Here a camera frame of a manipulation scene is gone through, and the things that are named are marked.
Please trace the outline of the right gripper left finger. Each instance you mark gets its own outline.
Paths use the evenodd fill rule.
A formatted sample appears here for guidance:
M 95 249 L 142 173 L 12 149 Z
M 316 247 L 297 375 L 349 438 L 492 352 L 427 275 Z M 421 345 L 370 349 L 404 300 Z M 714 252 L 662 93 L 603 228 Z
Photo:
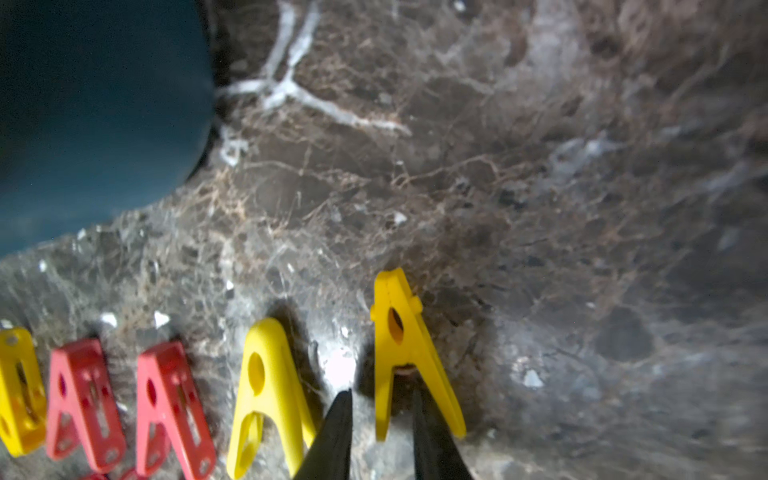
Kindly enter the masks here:
M 353 396 L 339 392 L 294 480 L 349 480 L 353 431 Z

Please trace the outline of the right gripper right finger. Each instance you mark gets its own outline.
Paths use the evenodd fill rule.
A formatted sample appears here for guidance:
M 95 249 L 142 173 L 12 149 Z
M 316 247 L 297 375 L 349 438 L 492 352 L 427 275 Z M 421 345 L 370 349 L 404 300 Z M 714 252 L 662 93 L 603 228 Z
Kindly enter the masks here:
M 431 394 L 417 389 L 412 397 L 416 480 L 472 480 L 451 430 Z

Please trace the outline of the red clothespin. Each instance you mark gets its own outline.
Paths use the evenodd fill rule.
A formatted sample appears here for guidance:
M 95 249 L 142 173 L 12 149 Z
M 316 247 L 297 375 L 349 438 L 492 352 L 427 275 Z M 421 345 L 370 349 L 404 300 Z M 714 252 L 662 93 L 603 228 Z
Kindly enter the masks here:
M 126 451 L 101 343 L 85 338 L 52 351 L 46 453 L 62 460 L 77 447 L 91 469 L 111 472 Z
M 173 451 L 187 479 L 207 479 L 216 448 L 183 345 L 169 341 L 137 359 L 136 471 L 153 475 Z

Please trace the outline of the teal storage box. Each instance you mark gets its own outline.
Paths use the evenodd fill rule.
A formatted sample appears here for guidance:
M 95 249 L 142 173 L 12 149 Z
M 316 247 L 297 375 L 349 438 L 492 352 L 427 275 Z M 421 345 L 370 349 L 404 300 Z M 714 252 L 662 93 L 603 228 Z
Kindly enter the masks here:
M 3 2 L 2 253 L 169 195 L 213 117 L 202 2 Z

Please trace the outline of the yellow clothespin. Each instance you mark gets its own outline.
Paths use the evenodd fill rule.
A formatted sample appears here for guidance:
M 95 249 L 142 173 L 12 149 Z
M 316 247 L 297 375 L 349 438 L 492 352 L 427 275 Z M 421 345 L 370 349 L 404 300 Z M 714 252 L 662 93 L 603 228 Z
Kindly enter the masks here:
M 47 401 L 31 334 L 1 330 L 1 439 L 13 457 L 45 443 Z
M 303 463 L 317 435 L 308 402 L 282 324 L 274 318 L 255 323 L 248 331 L 226 471 L 241 479 L 259 450 L 264 419 L 275 424 L 291 475 Z
M 420 373 L 451 433 L 457 438 L 467 435 L 463 412 L 422 312 L 422 302 L 413 294 L 401 268 L 376 276 L 370 317 L 375 324 L 374 400 L 378 441 L 387 437 L 395 370 L 408 365 Z

